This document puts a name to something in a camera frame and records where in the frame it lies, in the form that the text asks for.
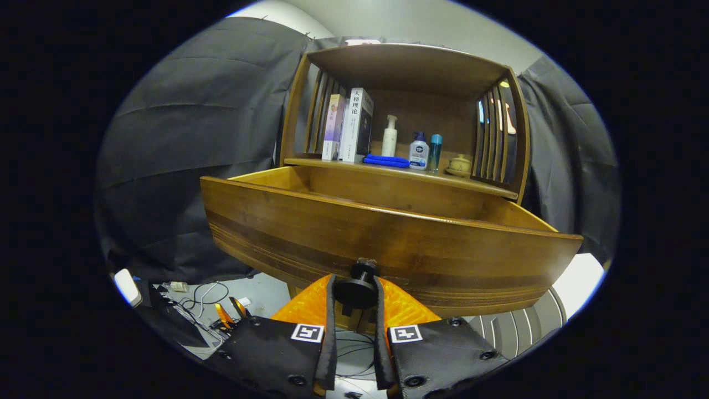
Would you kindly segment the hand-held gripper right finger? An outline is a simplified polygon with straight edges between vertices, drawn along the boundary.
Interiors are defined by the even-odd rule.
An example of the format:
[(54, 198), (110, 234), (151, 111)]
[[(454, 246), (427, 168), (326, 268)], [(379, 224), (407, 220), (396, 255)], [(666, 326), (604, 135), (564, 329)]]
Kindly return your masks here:
[(374, 369), (389, 398), (456, 398), (507, 364), (460, 316), (443, 319), (383, 278), (374, 286)]

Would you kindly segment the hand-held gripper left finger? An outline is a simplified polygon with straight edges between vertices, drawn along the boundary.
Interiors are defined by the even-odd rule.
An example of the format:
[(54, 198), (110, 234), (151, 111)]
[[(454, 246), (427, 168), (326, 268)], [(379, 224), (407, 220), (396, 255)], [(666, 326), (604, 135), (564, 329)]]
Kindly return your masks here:
[(335, 280), (318, 279), (270, 318), (239, 320), (213, 356), (215, 371), (261, 398), (319, 398), (334, 389)]

